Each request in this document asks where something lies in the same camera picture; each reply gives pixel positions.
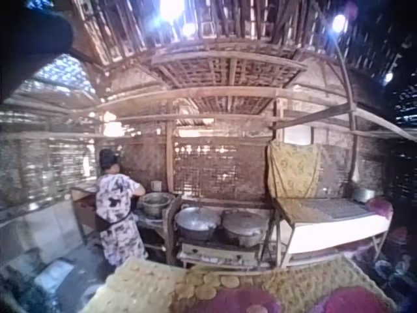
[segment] aluminum pot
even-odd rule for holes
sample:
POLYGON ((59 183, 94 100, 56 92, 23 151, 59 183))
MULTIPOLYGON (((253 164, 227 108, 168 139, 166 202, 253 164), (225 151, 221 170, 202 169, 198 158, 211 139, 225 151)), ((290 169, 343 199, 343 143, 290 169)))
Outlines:
POLYGON ((168 194, 167 192, 151 192, 141 197, 139 204, 142 206, 146 217, 161 219, 162 210, 169 207, 174 197, 174 195, 168 194))
POLYGON ((175 222, 184 238, 198 241, 211 239, 220 225, 220 215, 203 207, 187 207, 175 215, 175 222))
POLYGON ((223 217, 223 228, 231 244, 250 248, 261 243, 267 220, 257 214, 235 211, 223 217))
POLYGON ((368 200, 375 198, 375 194, 374 190, 356 187, 353 190, 352 199, 360 203, 366 203, 368 200))

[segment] round cracker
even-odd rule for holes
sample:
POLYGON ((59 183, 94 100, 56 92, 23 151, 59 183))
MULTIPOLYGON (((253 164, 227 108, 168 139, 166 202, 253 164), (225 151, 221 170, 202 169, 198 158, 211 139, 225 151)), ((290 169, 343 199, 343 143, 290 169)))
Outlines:
POLYGON ((219 287, 220 286, 220 279, 218 275, 214 274, 207 274, 203 277, 204 283, 206 285, 212 286, 212 287, 219 287))
POLYGON ((236 276, 223 276, 220 281, 226 288, 236 288, 240 285, 239 278, 236 276))
POLYGON ((198 286, 195 289, 195 296, 199 300, 211 300, 216 296, 217 291, 209 285, 198 286))
POLYGON ((262 305, 251 305, 246 309, 246 313, 268 313, 268 310, 262 305))
POLYGON ((175 293, 178 299, 189 299, 194 295, 194 286, 187 284, 177 284, 175 286, 175 293))
POLYGON ((199 274, 190 274, 185 278, 185 281, 189 285, 200 286, 204 284, 203 276, 199 274))

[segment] woven tray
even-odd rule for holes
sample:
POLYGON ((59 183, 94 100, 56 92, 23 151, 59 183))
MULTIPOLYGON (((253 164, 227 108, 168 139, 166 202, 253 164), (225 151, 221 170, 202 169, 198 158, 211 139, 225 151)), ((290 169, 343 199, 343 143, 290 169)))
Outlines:
MULTIPOLYGON (((195 295, 179 299, 176 284, 202 284, 209 270, 186 271, 149 261, 129 260, 97 291, 84 313, 98 312, 172 312, 184 313, 199 300, 195 295)), ((315 303, 330 292, 347 286, 362 286, 372 291, 395 311, 394 302, 387 298, 376 284, 352 261, 338 258, 299 268, 274 270, 263 273, 217 272, 210 275, 234 275, 241 286, 256 287, 268 291, 279 299, 283 311, 308 312, 315 303)))

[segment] yellow cloth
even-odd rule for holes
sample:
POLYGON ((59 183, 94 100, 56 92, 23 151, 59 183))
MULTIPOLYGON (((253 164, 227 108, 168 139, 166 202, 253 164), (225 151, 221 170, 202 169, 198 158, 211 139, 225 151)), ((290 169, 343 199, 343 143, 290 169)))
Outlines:
POLYGON ((313 198, 319 182, 320 147, 268 144, 268 188, 273 198, 313 198))

